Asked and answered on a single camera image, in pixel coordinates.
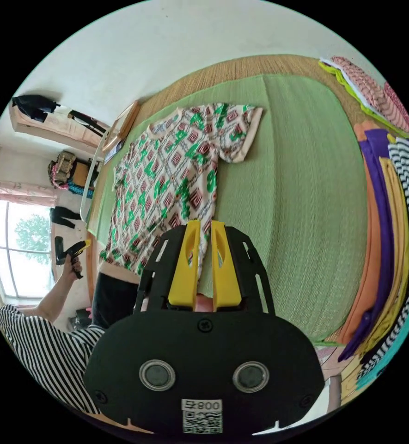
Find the striped shirt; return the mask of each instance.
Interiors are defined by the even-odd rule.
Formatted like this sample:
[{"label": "striped shirt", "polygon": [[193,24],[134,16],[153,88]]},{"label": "striped shirt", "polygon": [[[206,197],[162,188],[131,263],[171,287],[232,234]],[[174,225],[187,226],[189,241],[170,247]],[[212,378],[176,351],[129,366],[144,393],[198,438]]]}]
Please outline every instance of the striped shirt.
[{"label": "striped shirt", "polygon": [[65,333],[40,316],[24,316],[13,305],[0,309],[0,327],[17,358],[56,399],[84,413],[101,413],[83,382],[87,362],[104,330],[89,326]]}]

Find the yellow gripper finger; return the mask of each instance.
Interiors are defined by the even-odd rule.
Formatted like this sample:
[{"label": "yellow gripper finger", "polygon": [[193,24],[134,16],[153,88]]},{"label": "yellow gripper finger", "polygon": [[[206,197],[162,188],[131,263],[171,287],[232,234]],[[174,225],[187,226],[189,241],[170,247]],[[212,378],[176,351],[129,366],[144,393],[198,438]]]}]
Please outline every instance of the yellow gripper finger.
[{"label": "yellow gripper finger", "polygon": [[212,221],[211,231],[214,311],[219,308],[237,307],[241,303],[241,293],[227,241],[226,229],[222,222]]},{"label": "yellow gripper finger", "polygon": [[190,221],[184,233],[183,244],[178,256],[168,301],[171,306],[195,307],[198,280],[198,245],[200,243],[200,221]]}]

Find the black pants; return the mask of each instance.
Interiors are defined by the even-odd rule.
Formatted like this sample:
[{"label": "black pants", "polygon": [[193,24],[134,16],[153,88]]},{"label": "black pants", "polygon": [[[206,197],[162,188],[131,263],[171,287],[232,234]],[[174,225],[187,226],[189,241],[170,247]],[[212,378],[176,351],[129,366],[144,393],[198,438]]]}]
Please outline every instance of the black pants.
[{"label": "black pants", "polygon": [[65,227],[75,228],[75,224],[67,219],[73,219],[74,221],[81,220],[79,213],[74,213],[72,210],[66,207],[55,207],[50,209],[50,220],[53,223],[64,225]]},{"label": "black pants", "polygon": [[99,273],[92,302],[92,325],[104,329],[134,312],[138,284]]}]

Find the camera lens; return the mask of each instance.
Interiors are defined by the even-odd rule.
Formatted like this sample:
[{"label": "camera lens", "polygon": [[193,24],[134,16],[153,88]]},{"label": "camera lens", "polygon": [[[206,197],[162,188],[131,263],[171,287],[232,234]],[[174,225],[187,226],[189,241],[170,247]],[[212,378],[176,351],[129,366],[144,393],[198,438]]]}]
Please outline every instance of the camera lens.
[{"label": "camera lens", "polygon": [[167,362],[152,359],[140,367],[140,380],[150,390],[165,391],[174,384],[175,371]]},{"label": "camera lens", "polygon": [[269,371],[260,362],[245,362],[233,373],[232,381],[235,387],[244,393],[258,392],[269,381]]}]

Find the black jacket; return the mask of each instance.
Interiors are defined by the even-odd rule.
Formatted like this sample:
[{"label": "black jacket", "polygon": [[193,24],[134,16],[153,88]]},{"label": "black jacket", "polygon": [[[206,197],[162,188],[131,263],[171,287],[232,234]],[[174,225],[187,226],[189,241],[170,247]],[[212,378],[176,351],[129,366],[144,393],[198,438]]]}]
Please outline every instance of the black jacket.
[{"label": "black jacket", "polygon": [[12,105],[32,120],[44,123],[47,113],[53,113],[58,104],[54,100],[38,94],[25,94],[13,97]]}]

